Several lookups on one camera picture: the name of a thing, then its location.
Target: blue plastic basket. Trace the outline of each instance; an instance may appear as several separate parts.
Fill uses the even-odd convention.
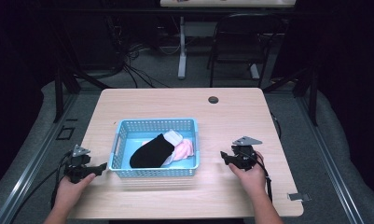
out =
[[[160,168],[131,168],[133,153],[143,144],[170,129],[192,141],[194,156]],[[195,119],[123,119],[120,121],[109,159],[109,169],[119,177],[192,176],[200,164],[198,124]]]

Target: pink cloth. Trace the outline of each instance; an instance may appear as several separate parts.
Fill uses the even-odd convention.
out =
[[[183,141],[174,148],[172,155],[170,155],[166,159],[163,165],[168,165],[172,163],[172,161],[180,161],[193,155],[194,153],[192,141],[190,141],[189,139],[183,139]]]

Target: gray carpet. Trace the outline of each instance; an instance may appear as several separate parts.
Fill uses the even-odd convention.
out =
[[[187,78],[184,80],[177,78],[178,52],[168,55],[160,51],[141,50],[139,51],[139,57],[132,61],[132,66],[145,71],[160,83],[173,88],[208,87],[209,71],[205,69],[208,49],[204,39],[195,39],[190,42],[187,52]],[[275,55],[276,51],[270,56],[269,67],[272,67]],[[221,69],[224,73],[227,71],[232,74],[244,73],[243,69],[235,67],[225,66],[218,69]],[[150,88],[142,79],[137,76],[135,78],[138,88]],[[116,88],[135,88],[130,75],[125,72],[100,80]],[[100,91],[85,80],[79,80],[79,83],[83,88],[82,92],[73,101],[74,103],[65,114],[63,122],[58,124],[61,127],[64,125],[65,128],[74,128],[74,132],[69,140],[56,140],[59,132],[53,134],[54,140],[50,142],[47,156],[30,189],[57,167],[57,163],[64,152],[73,148],[75,144],[80,144],[83,139]],[[156,81],[153,83],[158,88],[167,88]],[[264,84],[265,86],[270,84],[268,76],[265,77]],[[215,82],[216,87],[226,85],[245,87],[255,86],[256,82]],[[306,111],[300,106],[300,100],[295,99],[291,94],[292,86],[292,83],[290,83],[277,92],[268,93],[266,99],[270,111],[280,122],[281,142],[298,191],[309,193],[312,200],[303,203],[305,212],[301,217],[285,217],[284,222],[297,224],[350,223],[333,182],[323,165],[322,155],[309,126],[309,121],[303,116]],[[45,102],[39,118],[20,153],[0,182],[0,210],[16,186],[23,170],[28,166],[36,151],[41,149],[47,133],[52,128],[52,121],[55,118],[53,83],[48,84],[42,91],[45,93]],[[65,92],[65,99],[71,98],[73,97]],[[337,164],[346,186],[350,190],[362,219],[365,223],[374,223],[374,193],[364,184],[360,175],[350,163],[349,149],[344,133],[330,103],[322,94],[319,94],[318,97],[317,120],[318,129],[326,141],[328,150]],[[50,178],[23,206],[14,223],[42,222],[49,212],[50,194],[53,185],[54,177]],[[247,218],[245,221],[246,223],[254,223],[251,218]],[[107,221],[70,220],[69,223],[107,223]]]

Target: dark background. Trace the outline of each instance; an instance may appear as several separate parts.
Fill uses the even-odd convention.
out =
[[[158,6],[158,1],[122,2],[117,7]],[[305,10],[334,12],[335,16],[292,19],[272,77],[287,77],[309,66],[320,50],[324,57],[318,70],[319,90],[337,113],[352,162],[374,190],[374,1],[298,1],[296,12]],[[0,179],[37,118],[43,101],[41,88],[54,79],[62,64],[70,63],[44,25],[45,15],[37,16],[33,18],[22,1],[0,1]],[[157,31],[152,27],[166,20],[142,18],[127,21],[130,32],[155,48]],[[105,33],[103,18],[95,25],[65,19],[70,20],[66,29],[74,44],[71,50],[78,49],[76,57],[82,66],[111,69],[119,65],[122,56]],[[147,29],[133,29],[136,25]],[[80,35],[78,31],[87,28],[100,35],[90,39]],[[109,49],[107,55],[92,59],[81,52],[94,50],[89,44],[84,47],[84,42],[99,40]]]

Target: table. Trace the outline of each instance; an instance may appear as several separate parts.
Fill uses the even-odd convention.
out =
[[[292,8],[297,0],[160,0],[161,7],[271,7],[271,8]],[[214,33],[216,23],[209,22],[203,26],[196,28],[198,32],[201,32],[201,27],[207,29],[211,35]],[[184,79],[186,77],[186,66],[187,66],[187,51],[185,47],[185,37],[187,24],[184,21],[184,17],[180,20],[180,62],[178,64],[178,78]]]
[[[218,98],[211,104],[208,98]],[[232,155],[234,140],[248,135],[263,142],[273,203],[282,217],[303,213],[293,177],[260,89],[110,89],[104,90],[81,144],[91,150],[88,166],[108,161],[121,119],[195,118],[201,164],[192,177],[121,179],[106,170],[88,186],[70,218],[180,219],[252,217],[253,209],[238,178],[220,157]]]

